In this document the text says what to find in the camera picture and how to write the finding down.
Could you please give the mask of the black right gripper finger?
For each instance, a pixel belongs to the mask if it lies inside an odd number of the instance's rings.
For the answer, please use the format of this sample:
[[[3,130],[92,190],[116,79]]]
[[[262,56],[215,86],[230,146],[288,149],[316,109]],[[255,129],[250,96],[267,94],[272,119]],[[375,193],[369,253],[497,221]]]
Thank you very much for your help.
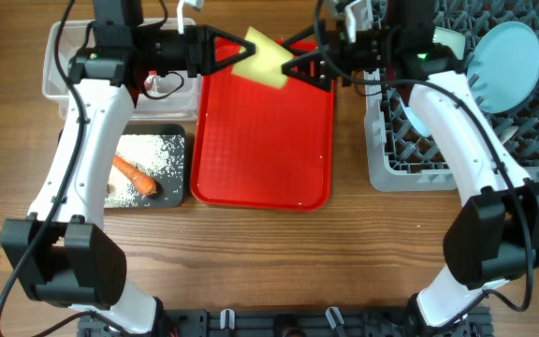
[[[332,91],[332,74],[319,51],[310,51],[282,65],[289,78],[305,82],[325,92]]]
[[[287,38],[282,42],[282,47],[285,48],[287,51],[296,51],[297,48],[295,45],[307,37],[312,37],[314,35],[314,29],[313,26],[310,25],[306,27],[305,29],[301,30],[300,32],[294,34],[290,38]]]

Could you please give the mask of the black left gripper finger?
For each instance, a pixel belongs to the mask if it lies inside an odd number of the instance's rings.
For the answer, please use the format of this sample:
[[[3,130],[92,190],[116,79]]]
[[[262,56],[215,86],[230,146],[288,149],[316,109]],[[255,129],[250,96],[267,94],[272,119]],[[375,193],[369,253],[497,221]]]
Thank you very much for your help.
[[[245,50],[254,50],[255,44],[241,37],[237,37],[231,33],[225,32],[218,28],[207,26],[208,36],[211,40],[212,46],[216,47],[217,40],[228,41],[230,43],[236,44],[240,47],[243,47]]]
[[[252,47],[250,50],[245,50],[243,52],[239,52],[238,54],[234,54],[230,57],[227,57],[223,60],[213,60],[211,70],[213,73],[219,72],[227,67],[233,66],[238,62],[241,62],[255,54],[255,47]]]

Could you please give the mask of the red snack wrapper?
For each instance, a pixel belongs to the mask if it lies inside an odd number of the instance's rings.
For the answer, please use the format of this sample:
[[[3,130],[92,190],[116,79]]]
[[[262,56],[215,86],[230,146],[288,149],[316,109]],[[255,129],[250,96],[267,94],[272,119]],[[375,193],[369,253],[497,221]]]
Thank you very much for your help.
[[[150,71],[147,78],[143,82],[144,89],[146,91],[150,91],[153,88],[155,77],[157,76],[157,73],[155,71]]]

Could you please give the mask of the yellow plastic cup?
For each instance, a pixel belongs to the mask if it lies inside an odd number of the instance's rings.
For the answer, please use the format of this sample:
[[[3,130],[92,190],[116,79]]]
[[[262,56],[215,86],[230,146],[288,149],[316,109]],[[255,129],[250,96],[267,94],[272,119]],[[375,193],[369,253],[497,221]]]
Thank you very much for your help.
[[[283,73],[282,65],[294,60],[294,54],[252,26],[244,39],[255,45],[255,53],[237,62],[231,73],[273,89],[283,89],[288,77]]]

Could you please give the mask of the green bowl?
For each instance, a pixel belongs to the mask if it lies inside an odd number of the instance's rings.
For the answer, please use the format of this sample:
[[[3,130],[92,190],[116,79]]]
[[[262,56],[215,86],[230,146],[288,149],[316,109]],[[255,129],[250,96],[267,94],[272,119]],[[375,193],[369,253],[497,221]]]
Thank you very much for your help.
[[[433,35],[433,42],[447,46],[459,59],[464,58],[466,37],[456,31],[436,27]]]

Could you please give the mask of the light blue bowl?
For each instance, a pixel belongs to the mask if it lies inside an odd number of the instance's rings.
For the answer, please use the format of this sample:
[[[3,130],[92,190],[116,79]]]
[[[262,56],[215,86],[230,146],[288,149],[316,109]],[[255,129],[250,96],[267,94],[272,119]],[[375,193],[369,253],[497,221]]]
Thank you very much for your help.
[[[402,105],[403,112],[406,118],[411,123],[412,127],[422,137],[429,137],[431,135],[430,130],[419,120],[419,118],[412,112],[410,107]]]

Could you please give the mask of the orange carrot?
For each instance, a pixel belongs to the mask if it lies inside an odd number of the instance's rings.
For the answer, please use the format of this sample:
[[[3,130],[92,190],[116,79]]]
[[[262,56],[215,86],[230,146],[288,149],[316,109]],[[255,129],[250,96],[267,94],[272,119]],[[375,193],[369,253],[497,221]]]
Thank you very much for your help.
[[[132,166],[120,156],[114,156],[113,166],[118,169],[143,196],[152,196],[157,192],[156,181],[152,177]]]

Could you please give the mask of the light blue plate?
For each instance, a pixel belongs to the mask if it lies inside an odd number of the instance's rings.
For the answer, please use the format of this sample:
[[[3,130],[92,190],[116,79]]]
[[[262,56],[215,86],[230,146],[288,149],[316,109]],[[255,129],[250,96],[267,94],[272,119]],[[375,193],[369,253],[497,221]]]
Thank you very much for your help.
[[[539,39],[522,22],[504,22],[473,51],[467,77],[479,109],[500,113],[523,102],[539,81]]]

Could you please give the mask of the white plastic spoon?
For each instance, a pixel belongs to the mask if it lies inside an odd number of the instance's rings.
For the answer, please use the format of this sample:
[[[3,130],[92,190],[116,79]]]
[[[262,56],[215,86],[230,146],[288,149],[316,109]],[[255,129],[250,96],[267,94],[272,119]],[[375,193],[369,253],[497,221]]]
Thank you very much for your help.
[[[505,144],[508,140],[510,140],[518,131],[517,126],[510,126],[506,128],[500,135],[500,141],[502,144]]]

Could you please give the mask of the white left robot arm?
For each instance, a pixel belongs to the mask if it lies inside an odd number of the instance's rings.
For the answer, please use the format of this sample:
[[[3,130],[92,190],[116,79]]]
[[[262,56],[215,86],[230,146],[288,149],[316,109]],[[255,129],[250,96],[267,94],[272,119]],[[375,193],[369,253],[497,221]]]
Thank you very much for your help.
[[[69,92],[64,129],[47,179],[23,219],[3,224],[11,285],[33,301],[70,308],[123,336],[173,336],[162,301],[126,278],[124,251],[104,232],[104,199],[117,144],[151,71],[207,76],[255,53],[251,42],[224,60],[208,25],[146,23],[138,1],[96,1],[94,19],[57,70]]]

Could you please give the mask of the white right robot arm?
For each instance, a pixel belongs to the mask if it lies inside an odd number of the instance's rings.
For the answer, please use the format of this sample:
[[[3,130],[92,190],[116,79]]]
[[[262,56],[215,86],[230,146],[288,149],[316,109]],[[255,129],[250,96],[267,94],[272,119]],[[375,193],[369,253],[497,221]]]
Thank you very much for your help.
[[[330,32],[313,18],[306,35],[317,47],[285,63],[295,78],[309,61],[320,67],[311,85],[356,81],[359,70],[385,68],[386,85],[426,126],[456,181],[461,211],[444,236],[445,264],[432,283],[408,301],[409,336],[434,336],[458,327],[483,299],[525,282],[519,311],[532,302],[539,268],[539,182],[507,152],[478,108],[453,50],[435,39],[433,5],[391,1],[379,30]]]

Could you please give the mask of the clear plastic waste bin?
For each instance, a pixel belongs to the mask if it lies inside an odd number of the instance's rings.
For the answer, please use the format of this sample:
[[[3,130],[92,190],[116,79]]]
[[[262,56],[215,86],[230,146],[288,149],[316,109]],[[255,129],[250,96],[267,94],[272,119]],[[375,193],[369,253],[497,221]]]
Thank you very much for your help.
[[[65,24],[59,45],[61,66],[68,61],[83,44],[86,33],[86,21],[68,21]],[[59,75],[54,62],[54,42],[59,24],[56,22],[50,30],[45,52],[42,94],[58,104],[58,112],[66,117],[69,93]],[[152,90],[147,95],[139,95],[138,103],[131,116],[133,121],[194,121],[198,116],[203,78],[189,78],[184,71],[157,75]]]

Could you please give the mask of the grey dishwasher rack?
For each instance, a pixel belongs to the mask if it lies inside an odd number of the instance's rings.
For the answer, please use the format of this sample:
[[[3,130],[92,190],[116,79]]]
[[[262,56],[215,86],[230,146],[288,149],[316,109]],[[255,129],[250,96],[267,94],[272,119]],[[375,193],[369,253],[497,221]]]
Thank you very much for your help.
[[[539,38],[539,1],[442,0],[434,4],[433,21],[464,35],[463,54],[471,59],[481,38],[500,23],[522,22]],[[372,186],[383,192],[455,189],[437,145],[412,127],[398,93],[387,87],[367,86],[362,95]],[[521,104],[487,119],[497,135],[509,128],[516,130],[504,146],[532,179],[539,181],[539,81]]]

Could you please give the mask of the red plastic tray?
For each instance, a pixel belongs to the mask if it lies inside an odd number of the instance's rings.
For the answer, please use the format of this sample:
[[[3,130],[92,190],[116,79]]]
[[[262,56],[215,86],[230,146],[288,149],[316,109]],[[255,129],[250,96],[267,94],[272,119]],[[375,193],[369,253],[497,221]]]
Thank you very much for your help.
[[[334,95],[235,76],[204,80],[190,189],[210,205],[309,212],[331,186]]]

